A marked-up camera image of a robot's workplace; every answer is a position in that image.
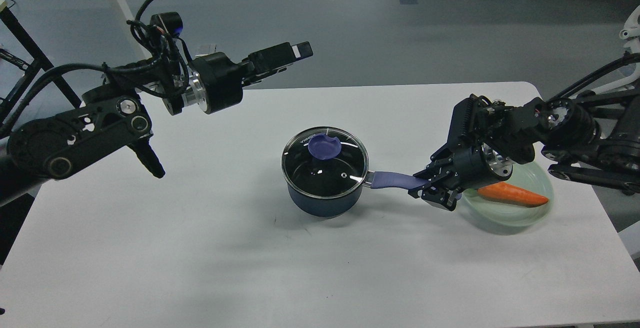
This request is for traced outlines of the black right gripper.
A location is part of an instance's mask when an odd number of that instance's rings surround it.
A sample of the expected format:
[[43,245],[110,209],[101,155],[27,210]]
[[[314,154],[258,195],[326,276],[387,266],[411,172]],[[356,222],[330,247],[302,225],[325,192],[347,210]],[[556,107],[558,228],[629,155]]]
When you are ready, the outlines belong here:
[[[430,155],[430,163],[423,170],[414,173],[413,177],[430,182],[454,177],[452,186],[464,191],[505,182],[513,171],[514,162],[491,146],[471,146],[454,154],[445,143]],[[449,190],[435,186],[430,182],[412,187],[407,193],[432,207],[455,211],[462,192],[459,189]]]

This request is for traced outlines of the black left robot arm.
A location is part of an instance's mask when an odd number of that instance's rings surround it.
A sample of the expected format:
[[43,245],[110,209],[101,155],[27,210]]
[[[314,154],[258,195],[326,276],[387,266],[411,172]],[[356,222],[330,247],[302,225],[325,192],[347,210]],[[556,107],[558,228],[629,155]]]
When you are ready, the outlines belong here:
[[[153,121],[140,94],[160,98],[175,116],[197,105],[213,114],[239,104],[243,89],[284,72],[313,56],[306,41],[283,42],[249,53],[235,63],[220,51],[190,55],[182,41],[183,21],[177,12],[141,17],[155,0],[145,0],[135,18],[126,21],[147,59],[123,66],[68,63],[48,69],[26,91],[1,126],[1,203],[6,205],[50,180],[64,180],[123,147],[132,150],[156,178],[165,170],[150,146]],[[75,71],[102,73],[103,84],[82,95],[80,107],[16,127],[16,121],[46,86]]]

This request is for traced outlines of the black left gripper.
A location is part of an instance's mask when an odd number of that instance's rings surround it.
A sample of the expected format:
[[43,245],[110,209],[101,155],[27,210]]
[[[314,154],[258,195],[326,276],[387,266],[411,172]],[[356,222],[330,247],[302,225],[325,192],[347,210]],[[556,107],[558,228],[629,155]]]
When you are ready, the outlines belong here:
[[210,115],[239,104],[243,99],[243,88],[259,84],[313,55],[309,42],[283,42],[249,53],[243,59],[250,63],[244,67],[244,72],[223,52],[198,56],[189,64],[192,70],[190,86],[200,109]]

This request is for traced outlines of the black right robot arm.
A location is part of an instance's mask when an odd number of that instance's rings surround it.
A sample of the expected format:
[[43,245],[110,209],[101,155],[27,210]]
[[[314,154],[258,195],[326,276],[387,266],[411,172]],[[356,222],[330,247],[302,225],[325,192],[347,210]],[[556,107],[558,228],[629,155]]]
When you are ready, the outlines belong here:
[[535,159],[534,144],[553,161],[556,178],[631,193],[639,191],[639,87],[596,93],[583,89],[615,69],[638,63],[626,53],[552,98],[524,105],[471,94],[452,112],[448,137],[414,174],[410,196],[453,211],[457,196],[509,180],[514,164]]

